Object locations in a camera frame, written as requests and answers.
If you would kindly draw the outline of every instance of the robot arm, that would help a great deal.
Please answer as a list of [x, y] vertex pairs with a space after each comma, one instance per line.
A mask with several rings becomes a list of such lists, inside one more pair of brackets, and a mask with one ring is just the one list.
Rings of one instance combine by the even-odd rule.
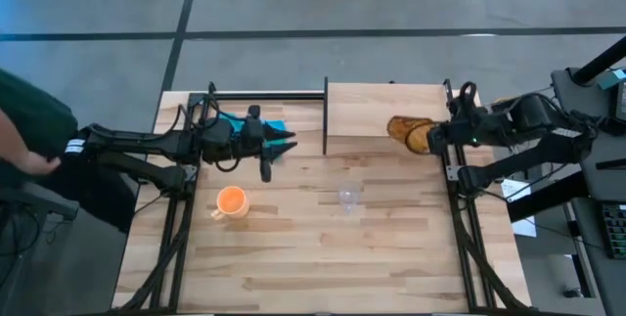
[[[98, 164], [127, 173], [131, 178], [149, 180], [164, 193], [181, 192], [185, 182], [198, 170], [200, 158], [215, 164], [222, 171], [232, 171], [243, 158], [259, 158], [261, 179], [271, 180], [271, 163], [295, 147], [297, 143], [268, 145], [267, 141], [287, 139], [295, 134], [274, 129], [260, 120], [260, 107], [250, 106], [246, 118], [234, 118], [219, 110], [211, 84], [209, 92], [198, 101], [201, 107], [199, 121], [193, 123], [195, 105], [180, 113], [185, 114], [182, 130], [170, 130], [163, 134], [128, 131], [113, 131], [97, 124], [82, 129], [75, 139], [67, 144], [66, 159], [86, 158]], [[208, 117], [208, 108], [214, 107], [215, 117]], [[242, 121], [241, 131], [235, 131], [231, 121], [220, 115]], [[175, 162], [174, 165], [159, 167], [126, 154], [159, 155]], [[235, 160], [235, 165], [224, 169], [223, 160]]]
[[475, 93], [475, 84], [464, 84], [460, 95], [448, 104], [450, 121], [428, 131], [432, 154], [441, 155], [448, 145], [510, 147], [541, 140], [530, 150], [483, 167], [448, 167], [448, 177], [458, 180], [462, 194], [475, 194], [498, 178], [544, 162], [575, 163], [590, 153], [597, 136], [596, 119], [582, 113], [565, 113], [538, 93], [477, 107]]

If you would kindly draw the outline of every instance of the person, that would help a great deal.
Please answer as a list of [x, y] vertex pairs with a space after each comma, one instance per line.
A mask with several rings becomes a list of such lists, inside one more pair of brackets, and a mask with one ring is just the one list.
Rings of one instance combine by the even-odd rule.
[[135, 195], [119, 173], [63, 160], [77, 129], [67, 105], [0, 68], [0, 187], [33, 181], [127, 233]]

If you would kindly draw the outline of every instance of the concrete floor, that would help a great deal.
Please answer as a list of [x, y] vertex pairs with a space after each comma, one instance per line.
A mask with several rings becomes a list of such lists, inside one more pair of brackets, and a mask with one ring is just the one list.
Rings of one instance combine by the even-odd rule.
[[[3, 33], [173, 32], [183, 1], [0, 0], [0, 37]], [[188, 30], [626, 26], [623, 2], [194, 0]], [[457, 86], [466, 80], [476, 82], [482, 101], [489, 102], [546, 87], [550, 71], [580, 66], [620, 37], [189, 40], [183, 43], [172, 89], [203, 90], [209, 80], [223, 90], [291, 90], [321, 89], [324, 76], [336, 81], [409, 83], [440, 83], [450, 77]], [[148, 131], [171, 50], [171, 39], [0, 42], [0, 68], [68, 103], [81, 124], [100, 122]], [[81, 212], [55, 242], [37, 246], [24, 276], [29, 287], [16, 300], [15, 314], [107, 309], [124, 244], [124, 236]], [[531, 287], [561, 283], [548, 277], [545, 270], [550, 263], [541, 260], [542, 247], [551, 245], [549, 234], [519, 243]], [[60, 289], [60, 283], [66, 287]], [[543, 309], [584, 309], [567, 300], [555, 302], [558, 293], [533, 293], [532, 298]]]

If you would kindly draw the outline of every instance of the orange mug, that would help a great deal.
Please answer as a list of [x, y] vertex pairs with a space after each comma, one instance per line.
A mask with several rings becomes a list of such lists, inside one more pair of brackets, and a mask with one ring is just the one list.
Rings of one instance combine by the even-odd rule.
[[217, 194], [217, 209], [211, 213], [214, 220], [224, 217], [243, 218], [250, 210], [250, 202], [247, 200], [244, 189], [236, 186], [228, 186]]

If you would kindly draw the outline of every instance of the wooden table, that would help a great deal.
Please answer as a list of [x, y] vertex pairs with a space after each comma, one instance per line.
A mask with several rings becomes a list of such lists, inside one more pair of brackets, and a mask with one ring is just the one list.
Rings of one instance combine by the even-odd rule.
[[[187, 97], [163, 94], [156, 132], [169, 127]], [[232, 173], [202, 166], [179, 312], [467, 311], [439, 158], [412, 155], [381, 137], [330, 137], [333, 150], [324, 157], [321, 101], [255, 103], [265, 119], [284, 120], [299, 145], [273, 165], [271, 183], [261, 182], [255, 159], [243, 160]], [[244, 114], [249, 104], [220, 106]], [[489, 148], [467, 149], [467, 156], [469, 163], [493, 160]], [[364, 187], [349, 215], [337, 202], [337, 186], [347, 180]], [[228, 185], [246, 190], [250, 213], [214, 222], [217, 192]], [[155, 189], [144, 188], [137, 205], [156, 196]], [[517, 298], [530, 304], [506, 205], [486, 197], [476, 204], [489, 261]], [[135, 217], [113, 306], [128, 300], [153, 269], [166, 207], [163, 199]], [[475, 266], [472, 275], [478, 286]]]

